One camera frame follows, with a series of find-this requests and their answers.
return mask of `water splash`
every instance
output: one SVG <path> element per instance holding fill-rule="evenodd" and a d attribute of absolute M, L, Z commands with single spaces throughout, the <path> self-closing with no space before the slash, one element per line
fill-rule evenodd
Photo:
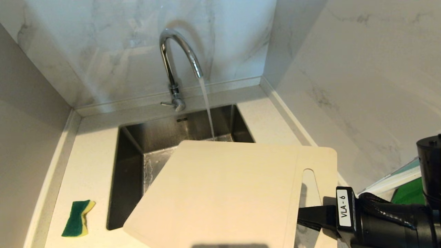
<path fill-rule="evenodd" d="M 207 108 L 208 113 L 208 120 L 210 121 L 210 128 L 211 128 L 211 136 L 214 139 L 214 129 L 213 129 L 213 120 L 211 119 L 211 112 L 210 112 L 210 104 L 208 103 L 208 96 L 207 96 L 207 90 L 205 88 L 205 81 L 204 78 L 199 78 L 199 84 L 201 85 L 202 94 L 204 95 L 204 101 L 205 101 L 205 107 Z"/>

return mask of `yellow sponge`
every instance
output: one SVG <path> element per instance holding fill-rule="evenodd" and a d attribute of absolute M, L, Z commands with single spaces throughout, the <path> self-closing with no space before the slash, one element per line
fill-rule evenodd
<path fill-rule="evenodd" d="M 86 227 L 86 214 L 95 206 L 91 200 L 72 203 L 71 215 L 64 228 L 63 237 L 81 237 L 89 232 Z"/>

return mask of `faucet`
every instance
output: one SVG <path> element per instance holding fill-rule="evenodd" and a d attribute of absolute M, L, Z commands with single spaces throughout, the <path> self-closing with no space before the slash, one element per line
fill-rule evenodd
<path fill-rule="evenodd" d="M 173 75 L 170 63 L 168 62 L 167 49 L 169 45 L 167 44 L 167 40 L 169 38 L 176 41 L 179 46 L 184 50 L 188 60 L 190 61 L 196 78 L 199 79 L 203 77 L 203 73 L 198 59 L 196 58 L 196 55 L 194 54 L 193 50 L 188 45 L 188 42 L 184 39 L 184 37 L 176 30 L 168 28 L 164 29 L 164 31 L 162 31 L 161 35 L 159 36 L 159 48 L 161 49 L 162 60 L 164 61 L 165 70 L 167 71 L 167 76 L 170 81 L 168 88 L 170 90 L 170 94 L 172 95 L 172 102 L 161 102 L 161 105 L 173 106 L 176 108 L 176 112 L 179 112 L 185 108 L 185 102 L 181 97 L 181 93 L 179 92 L 179 84 Z"/>

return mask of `sink basin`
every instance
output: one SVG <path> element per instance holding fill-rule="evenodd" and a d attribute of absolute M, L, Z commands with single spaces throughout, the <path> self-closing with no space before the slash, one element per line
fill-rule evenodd
<path fill-rule="evenodd" d="M 254 142 L 236 105 L 210 110 L 216 141 Z M 120 127 L 108 230 L 123 226 L 183 140 L 213 140 L 206 110 Z"/>

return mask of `white cutting board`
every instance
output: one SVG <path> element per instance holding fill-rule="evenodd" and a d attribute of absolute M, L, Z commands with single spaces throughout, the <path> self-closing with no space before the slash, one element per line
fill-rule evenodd
<path fill-rule="evenodd" d="M 151 248 L 292 248 L 305 169 L 321 199 L 335 197 L 333 149 L 183 141 L 123 229 Z"/>

